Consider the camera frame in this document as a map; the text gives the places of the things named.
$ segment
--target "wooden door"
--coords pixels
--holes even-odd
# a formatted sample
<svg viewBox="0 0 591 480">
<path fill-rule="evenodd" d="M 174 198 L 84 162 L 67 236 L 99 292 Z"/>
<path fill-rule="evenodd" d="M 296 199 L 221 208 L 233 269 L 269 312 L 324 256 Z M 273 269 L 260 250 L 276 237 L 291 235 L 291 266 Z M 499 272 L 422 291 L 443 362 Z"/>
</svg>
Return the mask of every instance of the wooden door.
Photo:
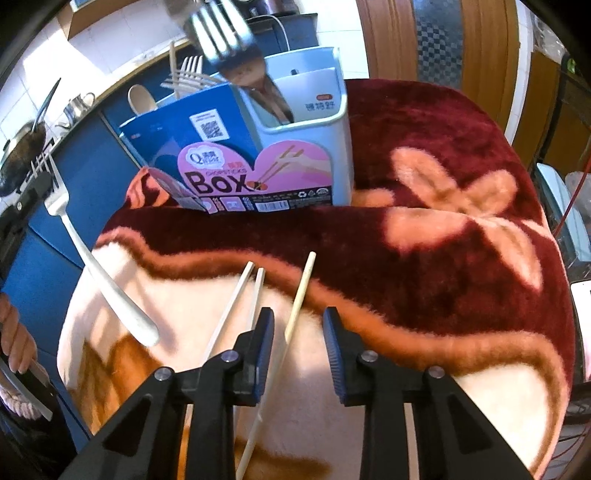
<svg viewBox="0 0 591 480">
<path fill-rule="evenodd" d="M 462 91 L 504 130 L 519 57 L 515 0 L 462 0 L 462 18 Z"/>
<path fill-rule="evenodd" d="M 519 55 L 515 0 L 357 3 L 370 77 L 461 89 L 505 129 Z"/>
</svg>

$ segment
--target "red blanket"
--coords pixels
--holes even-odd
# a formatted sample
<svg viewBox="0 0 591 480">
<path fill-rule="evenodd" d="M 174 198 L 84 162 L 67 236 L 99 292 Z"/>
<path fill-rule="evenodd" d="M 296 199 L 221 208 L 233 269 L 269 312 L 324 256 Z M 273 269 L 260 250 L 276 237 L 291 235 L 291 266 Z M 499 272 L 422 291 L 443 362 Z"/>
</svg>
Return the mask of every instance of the red blanket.
<svg viewBox="0 0 591 480">
<path fill-rule="evenodd" d="M 556 445 L 574 359 L 569 288 L 528 173 L 487 115 L 457 91 L 350 80 L 354 207 L 208 216 L 179 208 L 146 170 L 95 255 L 158 323 L 139 345 L 83 273 L 59 368 L 96 431 L 156 367 L 199 366 L 247 261 L 267 271 L 276 340 L 301 269 L 318 254 L 304 311 L 249 479 L 355 480 L 363 415 L 332 390 L 321 315 L 399 364 L 441 365 L 540 478 Z M 245 299 L 219 351 L 245 330 Z M 252 413 L 237 431 L 236 451 Z"/>
</svg>

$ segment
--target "metal kettle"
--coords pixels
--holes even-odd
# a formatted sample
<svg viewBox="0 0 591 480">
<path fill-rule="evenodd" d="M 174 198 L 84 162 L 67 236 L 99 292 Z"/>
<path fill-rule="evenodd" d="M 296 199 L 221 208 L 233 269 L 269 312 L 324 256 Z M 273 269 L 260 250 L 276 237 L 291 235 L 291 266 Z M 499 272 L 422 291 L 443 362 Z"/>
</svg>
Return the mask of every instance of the metal kettle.
<svg viewBox="0 0 591 480">
<path fill-rule="evenodd" d="M 64 108 L 64 114 L 68 119 L 68 124 L 59 123 L 57 125 L 59 127 L 65 128 L 66 130 L 72 128 L 74 125 L 78 123 L 78 121 L 83 116 L 86 115 L 88 110 L 91 109 L 92 105 L 95 102 L 95 99 L 96 97 L 94 93 L 87 93 L 86 95 L 84 95 L 84 98 L 78 95 L 72 100 L 70 100 Z"/>
</svg>

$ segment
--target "qr code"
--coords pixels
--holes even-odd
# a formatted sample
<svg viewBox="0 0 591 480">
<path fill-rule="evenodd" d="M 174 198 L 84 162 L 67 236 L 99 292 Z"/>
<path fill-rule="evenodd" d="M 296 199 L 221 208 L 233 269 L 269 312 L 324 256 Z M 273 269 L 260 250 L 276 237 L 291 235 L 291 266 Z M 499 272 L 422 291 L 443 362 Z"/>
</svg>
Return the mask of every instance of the qr code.
<svg viewBox="0 0 591 480">
<path fill-rule="evenodd" d="M 197 133 L 204 142 L 229 140 L 228 130 L 216 109 L 197 113 L 189 117 Z"/>
<path fill-rule="evenodd" d="M 208 140 L 211 140 L 212 138 L 223 137 L 222 129 L 216 120 L 202 124 L 201 128 L 203 128 L 203 133 Z"/>
</svg>

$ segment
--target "shelf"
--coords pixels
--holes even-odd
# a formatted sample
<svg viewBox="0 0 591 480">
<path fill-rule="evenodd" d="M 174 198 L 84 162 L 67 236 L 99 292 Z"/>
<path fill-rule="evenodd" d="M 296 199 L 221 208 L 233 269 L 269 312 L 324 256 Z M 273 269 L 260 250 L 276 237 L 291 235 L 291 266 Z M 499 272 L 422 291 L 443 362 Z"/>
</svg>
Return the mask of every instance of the shelf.
<svg viewBox="0 0 591 480">
<path fill-rule="evenodd" d="M 138 0 L 72 0 L 57 14 L 68 40 L 117 10 Z"/>
</svg>

